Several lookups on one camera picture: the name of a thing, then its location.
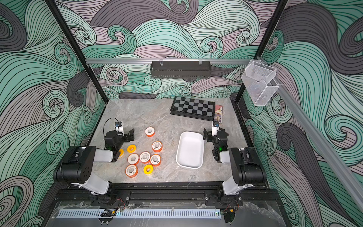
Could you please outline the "orange tape roll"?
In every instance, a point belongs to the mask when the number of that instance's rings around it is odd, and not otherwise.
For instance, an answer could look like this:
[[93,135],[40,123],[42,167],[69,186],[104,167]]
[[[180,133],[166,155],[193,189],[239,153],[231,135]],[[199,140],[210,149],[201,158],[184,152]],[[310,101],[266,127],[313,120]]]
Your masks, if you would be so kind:
[[143,163],[143,164],[147,164],[147,163],[149,163],[149,162],[150,162],[150,158],[151,158],[151,155],[150,155],[150,153],[149,153],[149,152],[147,152],[147,151],[142,152],[142,153],[140,154],[140,156],[139,156],[139,160],[140,160],[140,162],[141,162],[141,163]]
[[148,127],[145,129],[145,134],[148,136],[148,137],[153,137],[155,135],[155,129],[153,127]]
[[162,151],[162,148],[163,148],[163,145],[160,141],[155,141],[153,142],[152,144],[152,150],[154,152],[161,152]]
[[150,164],[154,167],[159,166],[161,164],[161,156],[159,154],[154,154],[150,157]]
[[134,178],[138,174],[138,168],[136,165],[128,165],[125,174],[129,178]]

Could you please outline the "orange tape roll plain white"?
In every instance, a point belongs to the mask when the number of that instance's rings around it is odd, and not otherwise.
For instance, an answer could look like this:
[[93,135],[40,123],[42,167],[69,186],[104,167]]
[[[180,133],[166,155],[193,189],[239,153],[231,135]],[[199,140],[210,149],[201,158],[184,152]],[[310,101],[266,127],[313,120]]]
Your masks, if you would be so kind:
[[136,153],[132,153],[128,156],[127,161],[129,165],[137,165],[140,161],[139,155]]

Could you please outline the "orange tape roll front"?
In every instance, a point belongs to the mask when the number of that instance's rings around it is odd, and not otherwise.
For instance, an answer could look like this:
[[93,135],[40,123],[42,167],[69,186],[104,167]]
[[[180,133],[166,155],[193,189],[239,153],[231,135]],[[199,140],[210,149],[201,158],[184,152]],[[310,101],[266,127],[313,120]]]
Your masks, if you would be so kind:
[[138,168],[136,165],[128,165],[125,174],[129,178],[134,178],[138,174]]

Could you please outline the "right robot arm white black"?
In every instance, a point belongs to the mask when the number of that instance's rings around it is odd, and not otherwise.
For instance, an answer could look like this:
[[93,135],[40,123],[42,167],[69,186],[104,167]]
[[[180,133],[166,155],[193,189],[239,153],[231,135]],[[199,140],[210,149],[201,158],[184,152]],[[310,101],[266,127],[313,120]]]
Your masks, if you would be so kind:
[[213,143],[212,155],[217,163],[229,164],[232,176],[222,183],[224,195],[238,195],[240,191],[266,182],[266,174],[254,159],[249,148],[230,148],[225,129],[203,129],[203,139]]

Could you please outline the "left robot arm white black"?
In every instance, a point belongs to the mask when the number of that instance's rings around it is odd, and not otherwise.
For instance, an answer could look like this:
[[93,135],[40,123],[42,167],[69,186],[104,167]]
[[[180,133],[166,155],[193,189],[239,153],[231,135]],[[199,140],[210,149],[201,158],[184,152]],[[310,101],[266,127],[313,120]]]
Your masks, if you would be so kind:
[[127,134],[113,130],[105,135],[105,149],[96,146],[71,146],[57,165],[53,178],[56,182],[86,189],[93,195],[107,194],[111,183],[93,173],[93,165],[95,162],[116,162],[123,144],[134,139],[134,129]]

